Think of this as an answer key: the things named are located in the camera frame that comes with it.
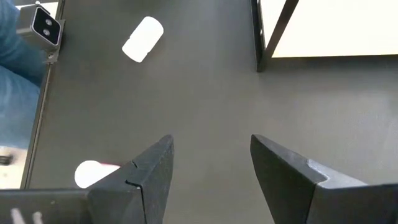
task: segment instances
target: jeans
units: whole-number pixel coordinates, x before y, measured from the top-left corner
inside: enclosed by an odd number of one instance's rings
[[[18,16],[0,0],[0,146],[27,149],[45,66],[44,53],[16,34]]]

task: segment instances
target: camera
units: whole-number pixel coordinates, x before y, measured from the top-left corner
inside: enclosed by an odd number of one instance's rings
[[[34,4],[21,8],[17,34],[29,44],[51,52],[59,48],[62,27],[44,7]]]

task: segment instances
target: blue jeans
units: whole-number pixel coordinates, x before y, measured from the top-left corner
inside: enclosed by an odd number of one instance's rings
[[[0,146],[27,149],[45,67],[43,52],[16,34],[18,16],[0,0]]]

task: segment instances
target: camera lens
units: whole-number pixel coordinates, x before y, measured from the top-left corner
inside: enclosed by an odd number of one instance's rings
[[[50,35],[50,31],[48,29],[44,29],[43,30],[44,35],[49,36]]]
[[[49,26],[51,26],[51,25],[52,25],[52,22],[51,22],[51,20],[50,20],[50,19],[46,19],[46,20],[45,20],[45,23],[46,23],[47,25],[49,25]]]

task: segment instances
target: dark gray table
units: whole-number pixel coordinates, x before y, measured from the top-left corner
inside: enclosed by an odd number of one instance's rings
[[[121,47],[144,16],[165,33],[136,63]],[[258,74],[248,0],[67,0],[63,18],[28,188],[76,187],[80,162],[123,163],[165,134],[175,137],[165,223],[272,223],[252,133],[365,182],[398,181],[394,63]]]

